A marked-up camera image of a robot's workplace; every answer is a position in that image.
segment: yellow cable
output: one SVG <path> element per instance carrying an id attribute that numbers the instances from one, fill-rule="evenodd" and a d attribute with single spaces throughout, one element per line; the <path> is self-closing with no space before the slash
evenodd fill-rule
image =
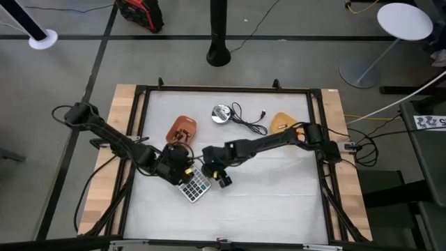
<path id="1" fill-rule="evenodd" d="M 347 5 L 347 8 L 348 8 L 348 9 L 350 10 L 350 12 L 352 12 L 353 14 L 359 14 L 359 13 L 361 13 L 361 12 L 364 12 L 364 11 L 370 9 L 372 6 L 375 5 L 375 3 L 378 3 L 378 1 L 379 1 L 379 0 L 375 0 L 371 5 L 367 6 L 364 10 L 354 11 L 354 10 L 351 9 L 350 5 Z"/>
<path id="2" fill-rule="evenodd" d="M 358 115 L 344 115 L 346 118 L 355 118 L 355 119 L 358 119 L 358 118 L 361 118 L 361 116 L 358 116 Z M 375 121 L 389 121 L 389 120 L 392 120 L 392 118 L 365 118 L 365 119 L 368 119 L 368 120 L 375 120 Z"/>

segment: wooden board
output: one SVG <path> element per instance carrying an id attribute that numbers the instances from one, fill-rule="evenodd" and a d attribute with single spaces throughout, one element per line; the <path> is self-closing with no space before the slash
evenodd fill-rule
<path id="1" fill-rule="evenodd" d="M 111 104 L 107 122 L 122 133 L 125 133 L 127 130 L 135 88 L 136 85 L 119 84 L 116 87 L 114 99 Z M 338 91 L 323 89 L 322 95 L 328 127 L 334 131 L 348 134 Z M 132 135 L 136 135 L 136 128 L 141 115 L 142 103 L 142 100 L 140 100 Z M 337 135 L 332 132 L 330 133 L 330 139 L 335 141 L 348 141 L 347 137 Z M 101 149 L 98 154 L 98 160 L 95 168 L 98 168 L 102 163 L 111 157 L 112 153 L 109 149 Z M 354 161 L 353 156 L 346 153 L 342 154 L 342 158 L 351 162 Z M 115 159 L 101 172 L 98 172 L 98 174 L 93 178 L 86 198 L 84 213 L 79 226 L 79 234 L 87 232 L 107 209 L 110 201 L 112 200 L 118 164 L 119 160 Z M 339 191 L 341 194 L 341 202 L 346 214 L 352 220 L 353 224 L 361 231 L 361 233 L 366 238 L 371 240 L 369 222 L 367 219 L 364 202 L 362 200 L 362 192 L 356 169 L 347 162 L 341 162 L 336 165 L 336 173 Z M 113 234 L 117 233 L 118 220 L 120 219 L 120 216 L 121 208 L 118 208 L 115 216 L 115 223 L 112 228 Z M 339 225 L 337 223 L 336 213 L 333 210 L 332 221 L 335 238 L 340 239 Z"/>

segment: white cable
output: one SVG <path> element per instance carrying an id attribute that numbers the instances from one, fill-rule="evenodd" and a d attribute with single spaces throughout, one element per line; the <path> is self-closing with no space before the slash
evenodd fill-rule
<path id="1" fill-rule="evenodd" d="M 403 101 L 405 101 L 405 100 L 407 100 L 407 99 L 409 99 L 409 98 L 412 98 L 412 96 L 416 95 L 416 94 L 419 93 L 420 91 L 423 91 L 425 88 L 427 88 L 427 87 L 429 87 L 431 84 L 435 83 L 438 79 L 440 79 L 440 78 L 441 78 L 442 76 L 444 76 L 445 74 L 446 74 L 446 71 L 444 71 L 443 73 L 441 73 L 438 77 L 436 77 L 435 79 L 433 79 L 432 81 L 430 81 L 428 84 L 426 84 L 426 85 L 423 86 L 422 88 L 416 90 L 414 93 L 410 94 L 409 96 L 407 96 L 407 97 L 405 97 L 405 98 L 402 98 L 402 99 L 400 99 L 400 100 L 398 100 L 398 101 L 396 101 L 396 102 L 394 102 L 394 103 L 392 103 L 392 104 L 390 104 L 390 105 L 388 105 L 388 106 L 386 106 L 386 107 L 384 107 L 384 108 L 382 108 L 382 109 L 379 109 L 378 111 L 372 112 L 372 113 L 370 113 L 370 114 L 368 114 L 368 115 L 366 115 L 366 116 L 363 116 L 363 117 L 360 117 L 360 118 L 358 118 L 358 119 L 355 119 L 354 121 L 350 121 L 350 122 L 347 123 L 347 125 L 350 125 L 350 124 L 356 123 L 356 122 L 358 122 L 358 121 L 361 121 L 362 119 L 368 118 L 368 117 L 370 117 L 370 116 L 372 116 L 372 115 L 374 115 L 374 114 L 377 114 L 377 113 L 379 113 L 379 112 L 384 111 L 384 110 L 387 109 L 387 108 L 390 108 L 390 107 L 392 107 L 392 106 L 394 106 L 394 105 L 397 105 L 397 104 L 399 104 L 400 102 L 403 102 Z"/>
<path id="2" fill-rule="evenodd" d="M 5 25 L 5 26 L 9 26 L 9 27 L 11 27 L 11 28 L 14 28 L 14 29 L 16 29 L 16 30 L 19 30 L 19 31 L 21 31 L 21 32 L 25 32 L 25 33 L 26 33 L 26 31 L 24 31 L 23 29 L 18 28 L 18 27 L 16 27 L 16 26 L 13 26 L 12 24 L 7 24 L 7 23 L 3 22 L 3 20 L 0 20 L 0 24 Z"/>

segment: white round table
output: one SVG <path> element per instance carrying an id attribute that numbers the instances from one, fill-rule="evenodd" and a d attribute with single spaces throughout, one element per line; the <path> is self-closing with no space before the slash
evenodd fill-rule
<path id="1" fill-rule="evenodd" d="M 372 64 L 365 59 L 354 58 L 339 66 L 341 77 L 350 85 L 370 88 L 378 83 L 374 66 L 400 41 L 425 39 L 432 33 L 431 19 L 419 8 L 405 3 L 390 3 L 378 11 L 378 23 L 390 35 L 397 38 Z"/>

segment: orange object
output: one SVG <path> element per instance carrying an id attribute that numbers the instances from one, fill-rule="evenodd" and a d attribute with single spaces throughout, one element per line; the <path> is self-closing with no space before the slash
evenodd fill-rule
<path id="1" fill-rule="evenodd" d="M 166 140 L 169 144 L 180 142 L 190 145 L 190 141 L 197 132 L 197 122 L 188 116 L 179 116 L 169 132 L 166 135 Z"/>
<path id="2" fill-rule="evenodd" d="M 289 128 L 293 124 L 297 123 L 298 121 L 294 118 L 290 117 L 288 114 L 284 112 L 278 112 L 276 115 L 274 115 L 274 118 L 272 118 L 271 124 L 270 124 L 270 134 L 275 134 L 278 132 L 283 132 L 285 129 Z M 296 130 L 296 132 L 299 134 L 303 134 L 303 129 L 299 128 Z"/>

